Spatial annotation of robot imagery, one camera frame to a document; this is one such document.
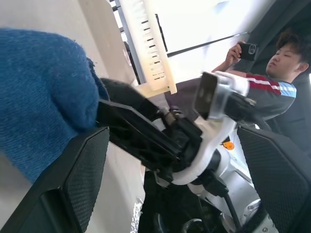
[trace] black hair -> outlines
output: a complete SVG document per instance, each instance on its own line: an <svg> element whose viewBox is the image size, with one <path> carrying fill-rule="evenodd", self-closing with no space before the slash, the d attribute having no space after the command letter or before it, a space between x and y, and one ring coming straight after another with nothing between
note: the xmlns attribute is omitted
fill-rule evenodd
<svg viewBox="0 0 311 233"><path fill-rule="evenodd" d="M281 33L276 48L279 50L283 46L290 44L297 54L301 55L301 61L311 65L311 39L307 36L300 36L292 29L287 29Z"/></svg>

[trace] ceiling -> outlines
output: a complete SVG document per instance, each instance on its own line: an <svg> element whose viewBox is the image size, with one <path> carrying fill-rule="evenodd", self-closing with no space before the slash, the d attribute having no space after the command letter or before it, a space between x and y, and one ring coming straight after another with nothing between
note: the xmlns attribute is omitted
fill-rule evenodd
<svg viewBox="0 0 311 233"><path fill-rule="evenodd" d="M259 45L259 56L255 62L243 61L238 70L265 74L268 61L276 52L276 40L285 28L294 28L302 35L311 36L310 0L277 0L257 27L248 42ZM311 157L311 84L309 73L296 78L297 97L289 110L269 120L273 131L289 137Z"/></svg>

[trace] man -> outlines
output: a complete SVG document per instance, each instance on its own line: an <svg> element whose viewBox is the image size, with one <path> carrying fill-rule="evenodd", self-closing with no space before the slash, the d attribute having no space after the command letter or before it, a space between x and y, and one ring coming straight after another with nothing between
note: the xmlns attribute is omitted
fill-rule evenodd
<svg viewBox="0 0 311 233"><path fill-rule="evenodd" d="M266 68L267 76L230 70L240 61L242 49L239 44L229 49L225 61L212 71L223 71L247 78L250 83L248 97L256 101L256 107L260 109L264 119L280 115L291 106L296 97L296 88L292 82L308 69L311 62L311 41L289 30L281 34L276 47L277 52ZM191 120L197 118L192 103L199 83L200 79L178 83L176 94L165 93L168 104L178 106Z"/></svg>

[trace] man's hand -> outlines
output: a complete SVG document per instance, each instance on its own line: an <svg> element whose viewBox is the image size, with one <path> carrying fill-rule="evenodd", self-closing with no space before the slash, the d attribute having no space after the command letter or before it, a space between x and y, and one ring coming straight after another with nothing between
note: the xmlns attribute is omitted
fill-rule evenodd
<svg viewBox="0 0 311 233"><path fill-rule="evenodd" d="M225 58L225 65L229 68L241 60L242 48L240 46L240 43L245 42L239 41L235 46L229 49L227 53L227 57Z"/></svg>

